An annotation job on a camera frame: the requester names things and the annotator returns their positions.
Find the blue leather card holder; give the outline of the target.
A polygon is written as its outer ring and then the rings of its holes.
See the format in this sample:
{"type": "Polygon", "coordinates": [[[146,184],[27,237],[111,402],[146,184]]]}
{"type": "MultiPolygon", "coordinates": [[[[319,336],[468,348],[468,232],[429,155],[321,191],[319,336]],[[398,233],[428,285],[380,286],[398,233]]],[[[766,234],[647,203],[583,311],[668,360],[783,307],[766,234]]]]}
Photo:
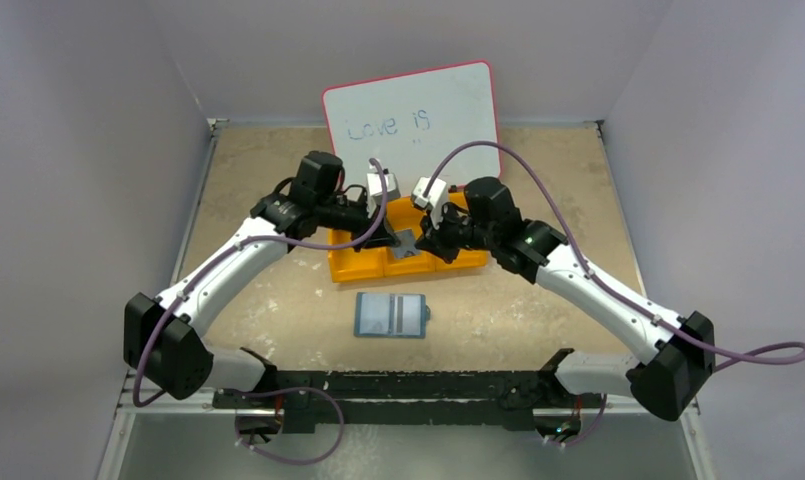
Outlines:
{"type": "Polygon", "coordinates": [[[413,293],[358,292],[353,334],[365,338],[426,337],[431,309],[426,296],[413,293]]]}

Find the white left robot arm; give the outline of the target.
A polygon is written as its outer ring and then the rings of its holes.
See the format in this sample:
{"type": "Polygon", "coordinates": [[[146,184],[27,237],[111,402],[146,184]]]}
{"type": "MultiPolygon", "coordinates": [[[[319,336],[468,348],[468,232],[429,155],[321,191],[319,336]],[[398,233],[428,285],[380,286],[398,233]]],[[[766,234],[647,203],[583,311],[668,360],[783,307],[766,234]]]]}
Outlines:
{"type": "Polygon", "coordinates": [[[192,273],[160,293],[138,293],[124,310],[123,358],[136,372],[132,402],[145,407],[163,395],[183,400],[202,388],[252,392],[274,366],[241,347],[219,351],[204,337],[222,310],[265,268],[308,242],[318,228],[345,231],[340,249],[394,245],[386,211],[398,198],[396,176],[369,161],[367,180],[351,200],[337,156],[311,151],[295,175],[279,182],[250,210],[238,230],[192,273]]]}

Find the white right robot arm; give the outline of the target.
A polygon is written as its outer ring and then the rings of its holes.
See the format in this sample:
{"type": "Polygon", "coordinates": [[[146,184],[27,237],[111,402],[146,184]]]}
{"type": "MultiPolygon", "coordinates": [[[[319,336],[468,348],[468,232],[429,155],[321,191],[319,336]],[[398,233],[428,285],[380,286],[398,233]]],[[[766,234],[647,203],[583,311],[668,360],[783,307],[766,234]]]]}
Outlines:
{"type": "Polygon", "coordinates": [[[698,311],[684,317],[657,305],[597,268],[549,224],[523,218],[510,190],[495,177],[463,189],[465,206],[449,199],[448,185],[422,177],[411,201],[423,211],[417,249],[446,263],[463,250],[487,251],[507,272],[567,300],[601,324],[629,350],[625,356],[566,349],[547,365],[572,395],[613,394],[677,420],[715,371],[714,325],[698,311]]]}

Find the grey credit card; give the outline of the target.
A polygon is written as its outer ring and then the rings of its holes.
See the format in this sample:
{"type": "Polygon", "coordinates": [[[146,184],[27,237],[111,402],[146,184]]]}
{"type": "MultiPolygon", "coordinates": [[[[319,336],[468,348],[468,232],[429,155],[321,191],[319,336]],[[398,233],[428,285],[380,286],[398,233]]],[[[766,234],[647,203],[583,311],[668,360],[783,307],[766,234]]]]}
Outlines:
{"type": "Polygon", "coordinates": [[[391,252],[395,260],[413,258],[421,254],[415,245],[417,235],[412,229],[396,231],[395,235],[397,237],[398,244],[391,248],[391,252]]]}

